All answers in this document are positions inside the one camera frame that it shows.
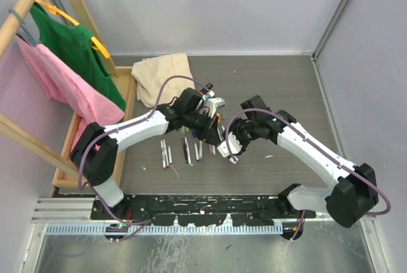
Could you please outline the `dark blue cap marker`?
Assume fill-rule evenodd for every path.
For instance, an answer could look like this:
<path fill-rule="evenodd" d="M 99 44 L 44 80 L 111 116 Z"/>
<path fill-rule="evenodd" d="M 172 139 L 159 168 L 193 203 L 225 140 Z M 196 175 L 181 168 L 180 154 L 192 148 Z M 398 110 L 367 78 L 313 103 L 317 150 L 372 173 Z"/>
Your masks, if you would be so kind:
<path fill-rule="evenodd" d="M 216 113 L 216 116 L 218 117 L 218 128 L 217 128 L 217 133 L 219 135 L 219 138 L 223 141 L 224 140 L 224 131 L 225 131 L 225 126 L 223 124 L 223 116 L 221 113 Z"/>

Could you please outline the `grey end white marker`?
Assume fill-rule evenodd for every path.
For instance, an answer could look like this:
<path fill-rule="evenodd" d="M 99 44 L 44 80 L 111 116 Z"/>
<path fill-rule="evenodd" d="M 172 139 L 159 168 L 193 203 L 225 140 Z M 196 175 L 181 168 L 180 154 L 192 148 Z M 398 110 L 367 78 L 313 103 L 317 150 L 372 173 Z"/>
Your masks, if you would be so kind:
<path fill-rule="evenodd" d="M 203 142 L 202 141 L 199 141 L 198 157 L 199 157 L 199 160 L 201 160 L 203 158 Z"/>

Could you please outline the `blue end white marker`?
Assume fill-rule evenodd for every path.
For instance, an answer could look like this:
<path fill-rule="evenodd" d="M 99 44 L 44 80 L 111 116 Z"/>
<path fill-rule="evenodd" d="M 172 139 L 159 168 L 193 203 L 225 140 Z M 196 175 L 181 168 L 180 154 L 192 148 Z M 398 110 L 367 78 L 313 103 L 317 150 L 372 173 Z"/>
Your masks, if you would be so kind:
<path fill-rule="evenodd" d="M 198 148 L 198 144 L 197 144 L 197 143 L 194 143 L 194 149 L 195 149 L 196 161 L 199 162 L 199 161 L 200 161 L 200 153 L 199 153 L 199 148 Z"/>

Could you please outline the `dark purple clear pen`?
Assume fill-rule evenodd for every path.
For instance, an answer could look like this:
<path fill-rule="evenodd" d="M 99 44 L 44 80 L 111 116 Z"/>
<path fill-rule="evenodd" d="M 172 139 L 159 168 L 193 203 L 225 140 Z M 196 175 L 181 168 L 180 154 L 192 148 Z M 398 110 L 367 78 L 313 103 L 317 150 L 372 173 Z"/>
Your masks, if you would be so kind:
<path fill-rule="evenodd" d="M 182 146 L 183 146 L 184 161 L 185 161 L 185 164 L 188 164 L 188 153 L 187 153 L 187 149 L 186 149 L 186 143 L 185 143 L 184 136 L 181 137 L 181 142 L 182 142 Z"/>

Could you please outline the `green cap rainbow pen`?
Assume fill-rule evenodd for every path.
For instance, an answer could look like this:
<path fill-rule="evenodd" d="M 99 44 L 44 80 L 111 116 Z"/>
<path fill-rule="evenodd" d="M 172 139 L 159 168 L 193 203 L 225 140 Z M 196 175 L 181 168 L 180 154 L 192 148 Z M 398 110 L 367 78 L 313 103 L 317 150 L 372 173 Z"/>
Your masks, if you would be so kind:
<path fill-rule="evenodd" d="M 192 166 L 193 163 L 192 163 L 192 161 L 191 161 L 190 147 L 189 147 L 188 139 L 187 139 L 186 136 L 184 136 L 184 143 L 185 143 L 185 148 L 186 148 L 186 155 L 187 155 L 188 165 Z"/>

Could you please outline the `red cap white pen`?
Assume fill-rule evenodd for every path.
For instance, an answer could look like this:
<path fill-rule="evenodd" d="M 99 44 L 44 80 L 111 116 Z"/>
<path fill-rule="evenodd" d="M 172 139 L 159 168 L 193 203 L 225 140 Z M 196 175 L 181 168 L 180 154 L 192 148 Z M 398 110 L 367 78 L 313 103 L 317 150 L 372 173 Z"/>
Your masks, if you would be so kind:
<path fill-rule="evenodd" d="M 171 150 L 170 146 L 167 146 L 167 152 L 168 152 L 169 165 L 173 165 L 172 150 Z"/>

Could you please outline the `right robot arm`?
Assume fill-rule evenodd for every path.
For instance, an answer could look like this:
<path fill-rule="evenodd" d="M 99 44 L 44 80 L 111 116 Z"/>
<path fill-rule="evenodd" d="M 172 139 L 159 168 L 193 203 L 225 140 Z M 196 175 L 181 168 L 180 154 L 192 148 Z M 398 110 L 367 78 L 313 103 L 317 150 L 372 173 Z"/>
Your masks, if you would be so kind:
<path fill-rule="evenodd" d="M 223 132 L 217 150 L 236 163 L 250 142 L 269 140 L 304 162 L 326 184 L 310 188 L 298 183 L 279 193 L 279 211 L 294 218 L 300 211 L 328 213 L 337 224 L 349 228 L 378 203 L 376 176 L 368 164 L 355 165 L 337 155 L 309 134 L 284 110 L 276 113 L 255 95 L 241 104 L 246 118 L 235 116 Z"/>

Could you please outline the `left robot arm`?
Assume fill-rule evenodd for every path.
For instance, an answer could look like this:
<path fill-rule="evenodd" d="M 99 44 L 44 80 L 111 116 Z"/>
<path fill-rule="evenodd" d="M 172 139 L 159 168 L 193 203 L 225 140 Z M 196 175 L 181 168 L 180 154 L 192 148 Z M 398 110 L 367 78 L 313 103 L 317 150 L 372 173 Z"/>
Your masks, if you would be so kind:
<path fill-rule="evenodd" d="M 129 121 L 101 127 L 87 125 L 70 154 L 71 162 L 106 203 L 104 211 L 114 220 L 127 213 L 124 194 L 113 178 L 116 156 L 145 139 L 161 136 L 182 127 L 196 132 L 198 140 L 218 146 L 217 110 L 225 107 L 223 98 L 213 92 L 201 94 L 183 90 L 172 104 L 159 104 L 153 111 Z"/>

